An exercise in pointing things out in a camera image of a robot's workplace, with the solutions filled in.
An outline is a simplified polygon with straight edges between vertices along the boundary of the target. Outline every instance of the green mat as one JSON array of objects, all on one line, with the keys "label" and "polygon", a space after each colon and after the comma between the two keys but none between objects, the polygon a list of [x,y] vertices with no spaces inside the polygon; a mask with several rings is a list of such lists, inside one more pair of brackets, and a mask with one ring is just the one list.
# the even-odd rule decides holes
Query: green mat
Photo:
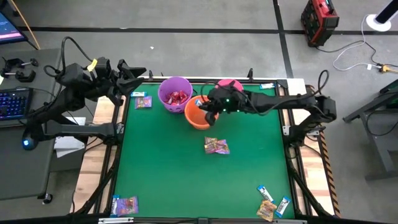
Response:
[{"label": "green mat", "polygon": [[[168,112],[157,97],[159,84],[136,91],[152,96],[151,109],[128,111],[115,194],[138,196],[134,217],[258,218],[265,185],[278,206],[291,198],[277,111],[267,116],[221,114],[208,130],[194,129],[184,114]],[[201,85],[194,85],[200,92]],[[206,86],[204,94],[212,86]],[[245,85],[246,90],[275,95]],[[205,154],[205,136],[226,139],[230,155]],[[283,218],[294,218],[292,204]]]}]

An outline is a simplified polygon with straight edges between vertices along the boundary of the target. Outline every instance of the red device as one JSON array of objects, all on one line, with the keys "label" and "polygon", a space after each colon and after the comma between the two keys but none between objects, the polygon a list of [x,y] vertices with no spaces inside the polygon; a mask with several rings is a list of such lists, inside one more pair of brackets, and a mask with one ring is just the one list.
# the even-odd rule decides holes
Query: red device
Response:
[{"label": "red device", "polygon": [[308,46],[323,46],[338,26],[339,19],[331,0],[309,0],[301,14]]}]

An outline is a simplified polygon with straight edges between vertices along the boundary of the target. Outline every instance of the wooden table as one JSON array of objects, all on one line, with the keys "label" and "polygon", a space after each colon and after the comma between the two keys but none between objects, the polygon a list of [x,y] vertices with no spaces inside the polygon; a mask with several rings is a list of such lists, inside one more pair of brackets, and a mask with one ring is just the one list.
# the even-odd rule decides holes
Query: wooden table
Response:
[{"label": "wooden table", "polygon": [[[289,84],[289,94],[304,94],[305,84],[303,79],[293,78],[287,79]],[[124,107],[120,107],[118,122],[121,121]],[[102,97],[98,100],[97,109],[93,122],[96,124],[111,122],[113,116],[114,106],[112,102],[106,97]],[[308,115],[309,112],[305,110],[292,110],[294,121],[296,124],[301,123]],[[284,110],[284,117],[286,125],[289,125],[288,112]],[[328,149],[326,146],[325,136],[321,132],[318,141],[311,141],[306,138],[305,144],[321,152],[322,157],[307,147],[301,147],[300,153],[302,157],[302,163],[304,167],[305,180],[308,188],[312,194],[323,206],[323,208],[330,214],[340,217],[340,210],[338,208],[338,201],[336,196],[335,185],[333,182],[333,174],[330,167],[330,161],[328,157]],[[75,206],[76,210],[81,208],[87,199],[97,188],[100,181],[101,169],[104,162],[105,145],[100,145],[94,149],[88,151],[83,159],[83,163],[80,170],[80,175],[75,189]],[[114,159],[114,153],[116,147],[111,150],[111,157],[109,160],[109,166],[112,165]],[[291,155],[294,155],[294,150],[290,150]],[[294,159],[293,163],[297,165],[297,160]],[[296,184],[296,191],[299,200],[299,207],[303,214],[305,213],[304,197],[300,187]],[[103,197],[100,205],[100,212],[103,212],[106,206],[106,201],[109,194],[109,183],[103,192]]]}]

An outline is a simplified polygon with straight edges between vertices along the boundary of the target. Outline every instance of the gray floor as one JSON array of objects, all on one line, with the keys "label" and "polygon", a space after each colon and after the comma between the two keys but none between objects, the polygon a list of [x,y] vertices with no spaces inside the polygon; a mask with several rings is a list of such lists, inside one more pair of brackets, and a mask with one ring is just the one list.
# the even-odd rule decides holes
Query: gray floor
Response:
[{"label": "gray floor", "polygon": [[[78,27],[150,27],[150,28],[229,28],[276,29],[272,0],[85,0],[16,1],[32,26]],[[338,30],[360,30],[362,18],[376,13],[389,0],[334,0],[341,16]],[[299,16],[306,1],[280,0],[285,29],[300,30]],[[398,21],[393,21],[398,30]],[[66,33],[36,32],[42,48],[60,46],[61,39],[75,38],[91,57],[105,56],[115,66],[120,58],[131,66],[144,66],[155,75],[244,77],[249,68],[255,77],[286,77],[280,41],[277,34],[143,34],[143,33]],[[337,49],[361,36],[334,35],[325,49]],[[380,170],[373,149],[359,120],[342,122],[376,92],[394,81],[393,74],[356,67],[338,72],[332,61],[339,53],[326,54],[308,48],[304,36],[287,35],[287,46],[295,78],[317,84],[319,73],[329,69],[330,80],[322,91],[336,100],[338,119],[327,125],[329,148],[340,210],[345,218],[397,223],[398,179],[366,182],[364,176]],[[367,36],[377,49],[376,60],[398,63],[398,37]],[[68,44],[67,63],[87,61]],[[0,47],[0,52],[27,50],[27,44]],[[366,46],[350,50],[338,62],[347,67],[370,62],[371,49]],[[77,172],[55,173],[50,188],[55,194],[50,205],[40,206],[33,198],[0,202],[0,219],[42,217],[68,213],[70,194]]]}]

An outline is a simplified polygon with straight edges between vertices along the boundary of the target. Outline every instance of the orange bucket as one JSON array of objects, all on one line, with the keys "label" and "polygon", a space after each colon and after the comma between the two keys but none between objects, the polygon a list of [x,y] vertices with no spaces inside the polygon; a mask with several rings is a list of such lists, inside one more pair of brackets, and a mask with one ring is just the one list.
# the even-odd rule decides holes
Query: orange bucket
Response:
[{"label": "orange bucket", "polygon": [[[203,98],[205,99],[205,101],[208,100],[207,96],[203,96]],[[192,124],[194,128],[199,130],[206,130],[210,128],[210,125],[207,123],[205,119],[206,113],[203,110],[199,109],[199,107],[195,104],[195,100],[197,99],[199,99],[202,103],[204,103],[201,96],[195,96],[191,98],[184,109],[185,118],[190,124]]]}]

